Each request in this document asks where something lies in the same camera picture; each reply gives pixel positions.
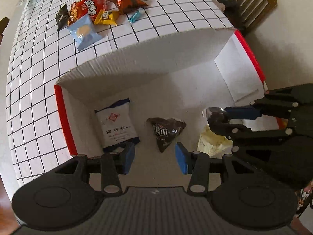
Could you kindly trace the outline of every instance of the black snack package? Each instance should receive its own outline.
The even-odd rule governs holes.
[[[175,139],[186,127],[186,123],[174,118],[164,119],[155,117],[149,118],[147,121],[153,126],[156,142],[161,153],[164,152],[173,139]]]
[[[55,15],[55,20],[57,21],[58,31],[63,29],[68,25],[69,14],[67,10],[66,4],[59,10],[59,12]]]

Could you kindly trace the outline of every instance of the open box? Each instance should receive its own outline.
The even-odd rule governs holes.
[[[55,93],[71,155],[101,155],[102,132],[94,110],[129,98],[129,115],[141,142],[136,145],[128,181],[132,186],[180,186],[187,185],[190,177],[183,176],[176,164],[175,142],[196,150],[207,123],[202,110],[248,105],[264,96],[264,80],[239,31],[198,29],[85,62],[56,82]],[[187,124],[164,153],[159,152],[153,128],[146,122],[153,117],[178,118]],[[249,126],[276,129],[277,123],[262,117]]]

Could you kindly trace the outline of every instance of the checkered tablecloth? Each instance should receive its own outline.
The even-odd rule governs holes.
[[[143,0],[149,6],[133,26],[96,26],[104,38],[77,51],[67,29],[57,31],[55,14],[79,0],[28,0],[16,31],[7,76],[9,146],[20,186],[71,156],[64,140],[54,84],[83,62],[158,36],[198,28],[232,27],[211,0]],[[110,9],[116,9],[109,3]]]

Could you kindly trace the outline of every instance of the red diamond logo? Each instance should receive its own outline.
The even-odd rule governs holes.
[[[119,114],[111,113],[107,119],[115,122],[115,120],[117,119],[118,116],[119,116]]]

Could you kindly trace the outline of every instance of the small blue tube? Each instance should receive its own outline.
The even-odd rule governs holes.
[[[139,8],[134,15],[129,18],[129,22],[133,24],[145,12],[143,8]]]

